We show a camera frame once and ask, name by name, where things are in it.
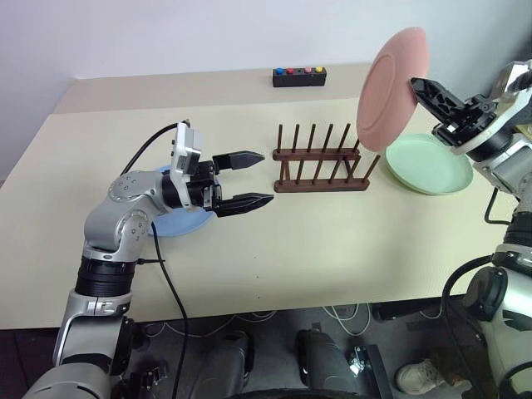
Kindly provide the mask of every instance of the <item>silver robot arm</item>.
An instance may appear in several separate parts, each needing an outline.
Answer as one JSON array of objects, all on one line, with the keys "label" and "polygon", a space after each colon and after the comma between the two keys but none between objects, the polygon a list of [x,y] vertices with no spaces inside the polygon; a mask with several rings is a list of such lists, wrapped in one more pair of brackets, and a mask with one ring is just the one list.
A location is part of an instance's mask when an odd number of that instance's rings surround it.
[{"label": "silver robot arm", "polygon": [[69,293],[53,353],[55,367],[26,399],[108,399],[112,375],[125,371],[133,320],[126,317],[131,282],[152,221],[174,208],[203,208],[219,217],[267,204],[272,195],[222,200],[215,175],[247,168],[264,158],[250,151],[200,162],[200,135],[182,122],[175,128],[170,171],[131,171],[116,179],[85,222],[85,244],[76,287]]},{"label": "silver robot arm", "polygon": [[463,103],[438,82],[414,78],[411,85],[441,122],[432,134],[519,201],[494,267],[476,273],[463,305],[480,322],[500,396],[520,397],[532,392],[532,143],[515,125],[523,114],[532,122],[532,60],[509,64],[490,98]]}]

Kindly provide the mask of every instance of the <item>white wall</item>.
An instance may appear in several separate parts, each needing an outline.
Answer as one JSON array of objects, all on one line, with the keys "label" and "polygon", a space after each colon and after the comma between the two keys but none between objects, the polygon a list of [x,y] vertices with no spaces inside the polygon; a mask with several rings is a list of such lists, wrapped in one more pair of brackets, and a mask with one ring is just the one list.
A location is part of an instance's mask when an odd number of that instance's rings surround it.
[{"label": "white wall", "polygon": [[431,77],[468,96],[530,38],[532,2],[2,0],[0,179],[73,77],[370,62],[409,26]]}]

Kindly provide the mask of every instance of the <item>pink plate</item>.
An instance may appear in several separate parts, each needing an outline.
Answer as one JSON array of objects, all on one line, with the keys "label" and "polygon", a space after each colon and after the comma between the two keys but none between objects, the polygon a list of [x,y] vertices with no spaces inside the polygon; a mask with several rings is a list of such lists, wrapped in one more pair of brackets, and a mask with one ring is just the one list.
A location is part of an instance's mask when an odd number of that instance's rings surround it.
[{"label": "pink plate", "polygon": [[410,79],[426,77],[428,65],[425,32],[420,27],[404,29],[387,41],[373,61],[358,103],[362,145],[384,150],[401,134],[417,104]]}]

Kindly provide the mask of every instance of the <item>beige table surface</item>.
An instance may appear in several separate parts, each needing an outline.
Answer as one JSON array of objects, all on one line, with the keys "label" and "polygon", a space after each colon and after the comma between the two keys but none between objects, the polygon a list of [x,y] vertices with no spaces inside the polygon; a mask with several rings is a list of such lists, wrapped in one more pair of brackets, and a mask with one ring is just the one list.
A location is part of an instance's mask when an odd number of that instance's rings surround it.
[{"label": "beige table surface", "polygon": [[[279,122],[300,122],[302,142],[317,122],[316,143],[334,122],[333,146],[356,109],[356,99],[342,99],[49,116],[0,189],[0,328],[59,325],[76,282],[87,214],[162,126],[190,118],[203,135],[203,160],[234,150],[266,155],[251,169],[220,175],[228,198],[273,193]],[[435,123],[418,108],[406,134],[429,134]],[[292,135],[284,139],[288,145]],[[136,168],[168,164],[170,140],[158,140]],[[348,145],[354,141],[350,135]],[[363,157],[356,175],[371,159]],[[329,171],[324,166],[322,173]],[[504,226],[482,220],[490,192],[475,174],[458,194],[420,195],[397,183],[382,162],[367,192],[276,195],[252,213],[162,239],[162,249],[191,317],[439,296],[455,268],[502,240]],[[500,196],[494,217],[508,218],[514,205]],[[154,256],[151,240],[144,256]],[[457,289],[466,285],[463,278]],[[158,266],[139,266],[132,289],[135,320],[180,316]]]}]

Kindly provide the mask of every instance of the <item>white sneaker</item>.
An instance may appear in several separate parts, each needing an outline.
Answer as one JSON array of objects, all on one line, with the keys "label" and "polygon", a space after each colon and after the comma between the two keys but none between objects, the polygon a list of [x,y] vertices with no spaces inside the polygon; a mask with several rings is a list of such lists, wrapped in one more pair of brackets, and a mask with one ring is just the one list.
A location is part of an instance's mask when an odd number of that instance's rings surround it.
[{"label": "white sneaker", "polygon": [[423,395],[443,384],[445,380],[432,362],[407,364],[396,373],[397,387],[408,395]]}]

